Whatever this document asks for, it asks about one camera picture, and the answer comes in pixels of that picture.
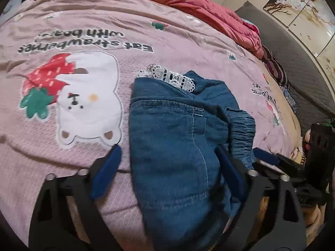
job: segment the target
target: red strawberry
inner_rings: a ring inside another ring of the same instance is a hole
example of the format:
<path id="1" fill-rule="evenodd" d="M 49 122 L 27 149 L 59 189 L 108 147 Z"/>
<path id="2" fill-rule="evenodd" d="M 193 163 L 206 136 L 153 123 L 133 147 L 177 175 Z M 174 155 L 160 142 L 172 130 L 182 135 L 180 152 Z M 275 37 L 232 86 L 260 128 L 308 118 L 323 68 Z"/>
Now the red strawberry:
<path id="1" fill-rule="evenodd" d="M 74 73 L 75 64 L 67 63 L 65 58 L 69 53 L 61 53 L 53 56 L 46 64 L 29 73 L 22 86 L 22 94 L 25 96 L 31 88 L 46 88 L 48 95 L 53 95 L 52 103 L 55 103 L 58 97 L 58 91 L 61 90 L 67 83 L 56 80 L 59 74 Z"/>

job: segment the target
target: denim garment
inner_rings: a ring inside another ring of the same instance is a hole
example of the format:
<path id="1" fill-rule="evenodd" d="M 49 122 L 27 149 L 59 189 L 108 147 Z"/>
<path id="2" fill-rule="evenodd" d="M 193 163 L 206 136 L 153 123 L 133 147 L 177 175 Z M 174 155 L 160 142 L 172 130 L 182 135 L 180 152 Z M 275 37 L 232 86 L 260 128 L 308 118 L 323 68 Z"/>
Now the denim garment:
<path id="1" fill-rule="evenodd" d="M 137 78 L 130 107 L 133 187 L 157 251 L 210 248 L 239 201 L 220 173 L 215 148 L 224 145 L 247 168 L 255 121 L 218 80 L 195 72 L 192 93 L 153 78 Z"/>

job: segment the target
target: gray headboard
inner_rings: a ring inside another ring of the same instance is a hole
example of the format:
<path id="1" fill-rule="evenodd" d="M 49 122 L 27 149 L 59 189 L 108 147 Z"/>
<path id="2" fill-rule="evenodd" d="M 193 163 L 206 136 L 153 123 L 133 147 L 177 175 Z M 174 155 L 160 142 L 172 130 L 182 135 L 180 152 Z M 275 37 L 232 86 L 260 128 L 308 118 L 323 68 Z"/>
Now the gray headboard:
<path id="1" fill-rule="evenodd" d="M 296 116 L 302 135 L 312 123 L 335 117 L 335 102 L 325 80 L 293 35 L 250 2 L 236 13 L 258 26 L 262 44 L 273 52 L 286 71 L 289 92 L 299 107 Z"/>

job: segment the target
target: striped cloth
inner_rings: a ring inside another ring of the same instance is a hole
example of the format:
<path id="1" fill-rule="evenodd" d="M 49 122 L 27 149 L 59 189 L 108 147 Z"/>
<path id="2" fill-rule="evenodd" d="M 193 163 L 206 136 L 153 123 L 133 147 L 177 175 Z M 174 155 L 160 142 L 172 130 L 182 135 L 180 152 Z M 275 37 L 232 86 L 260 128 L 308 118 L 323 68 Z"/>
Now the striped cloth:
<path id="1" fill-rule="evenodd" d="M 264 52 L 262 61 L 267 67 L 270 75 L 276 80 L 279 86 L 283 86 L 289 89 L 289 80 L 283 67 L 279 64 L 278 60 L 275 58 L 269 48 L 265 47 L 264 45 L 262 45 L 262 48 Z"/>

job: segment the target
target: white cartoon bear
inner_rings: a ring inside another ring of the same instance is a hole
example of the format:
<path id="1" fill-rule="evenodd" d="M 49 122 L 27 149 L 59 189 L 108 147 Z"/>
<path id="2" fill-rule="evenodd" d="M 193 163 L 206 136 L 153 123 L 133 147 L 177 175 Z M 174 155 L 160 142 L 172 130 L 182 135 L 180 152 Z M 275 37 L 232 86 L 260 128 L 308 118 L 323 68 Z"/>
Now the white cartoon bear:
<path id="1" fill-rule="evenodd" d="M 69 55 L 66 62 L 75 63 L 75 73 L 56 77 L 68 84 L 57 99 L 58 140 L 63 145 L 74 144 L 76 139 L 99 139 L 105 146 L 118 143 L 122 106 L 115 94 L 116 59 L 101 51 L 82 51 Z"/>

